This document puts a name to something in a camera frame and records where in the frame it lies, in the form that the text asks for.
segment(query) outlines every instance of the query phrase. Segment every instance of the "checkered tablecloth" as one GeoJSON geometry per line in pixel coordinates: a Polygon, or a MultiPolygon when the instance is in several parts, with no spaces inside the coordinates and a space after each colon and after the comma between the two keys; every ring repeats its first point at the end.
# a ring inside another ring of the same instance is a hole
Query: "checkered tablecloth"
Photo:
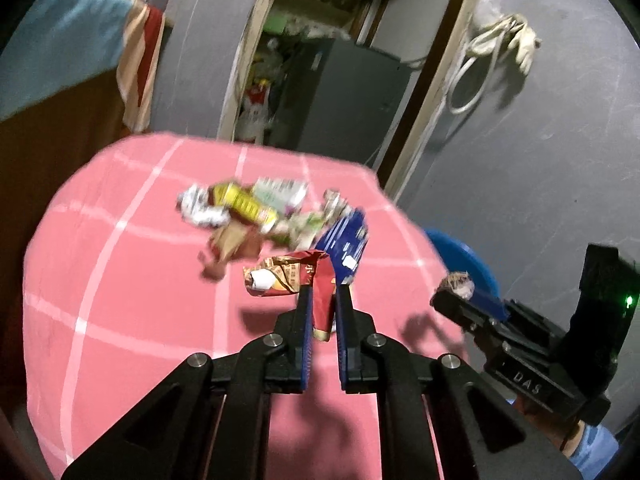
{"type": "MultiPolygon", "coordinates": [[[[247,262],[217,284],[201,279],[209,233],[175,210],[194,182],[259,176],[309,181],[307,208],[327,188],[364,208],[370,241],[354,306],[412,351],[462,351],[458,327],[429,307],[441,261],[368,169],[172,134],[129,137],[58,191],[25,257],[28,412],[56,478],[185,357],[237,352],[294,306],[293,296],[249,296],[247,262]]],[[[375,398],[340,391],[336,355],[335,340],[315,342],[308,392],[273,399],[268,478],[380,478],[375,398]]]]}

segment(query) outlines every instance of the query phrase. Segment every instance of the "gray refrigerator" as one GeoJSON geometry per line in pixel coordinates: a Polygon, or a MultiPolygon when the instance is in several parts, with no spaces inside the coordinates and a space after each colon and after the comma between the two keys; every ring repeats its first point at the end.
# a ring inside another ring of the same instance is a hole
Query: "gray refrigerator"
{"type": "Polygon", "coordinates": [[[289,61],[269,144],[372,166],[410,72],[353,41],[303,41],[289,61]]]}

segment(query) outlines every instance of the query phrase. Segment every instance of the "blue package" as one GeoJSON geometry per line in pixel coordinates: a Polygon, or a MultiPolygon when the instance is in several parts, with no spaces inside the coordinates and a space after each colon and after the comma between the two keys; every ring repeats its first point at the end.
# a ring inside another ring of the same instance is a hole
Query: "blue package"
{"type": "Polygon", "coordinates": [[[315,249],[331,258],[336,285],[348,285],[358,270],[358,264],[369,240],[364,223],[364,211],[354,209],[338,221],[318,240],[315,249]]]}

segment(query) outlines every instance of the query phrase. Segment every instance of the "blue sleeve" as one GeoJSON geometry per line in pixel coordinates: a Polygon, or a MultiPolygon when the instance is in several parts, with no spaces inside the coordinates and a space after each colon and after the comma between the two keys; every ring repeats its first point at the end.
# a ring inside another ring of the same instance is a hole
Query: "blue sleeve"
{"type": "Polygon", "coordinates": [[[584,480],[594,480],[618,450],[618,441],[603,425],[584,427],[577,449],[569,460],[580,470],[584,480]]]}

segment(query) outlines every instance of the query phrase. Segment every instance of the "bolt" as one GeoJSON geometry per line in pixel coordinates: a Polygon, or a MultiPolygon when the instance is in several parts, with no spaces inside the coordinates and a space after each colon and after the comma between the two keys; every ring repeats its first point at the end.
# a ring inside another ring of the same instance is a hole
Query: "bolt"
{"type": "Polygon", "coordinates": [[[460,366],[460,358],[454,354],[443,355],[440,362],[442,363],[442,366],[445,368],[451,368],[452,370],[455,370],[460,366]]]}
{"type": "Polygon", "coordinates": [[[202,352],[197,352],[187,357],[187,364],[194,368],[200,368],[201,366],[204,366],[208,358],[208,355],[203,354],[202,352]]]}
{"type": "Polygon", "coordinates": [[[275,332],[267,334],[262,338],[262,342],[265,345],[271,346],[273,348],[276,348],[276,346],[280,346],[283,341],[284,339],[282,338],[282,336],[280,334],[276,334],[275,332]]]}
{"type": "Polygon", "coordinates": [[[367,337],[367,343],[371,346],[382,346],[386,344],[386,337],[382,334],[373,333],[367,337]]]}

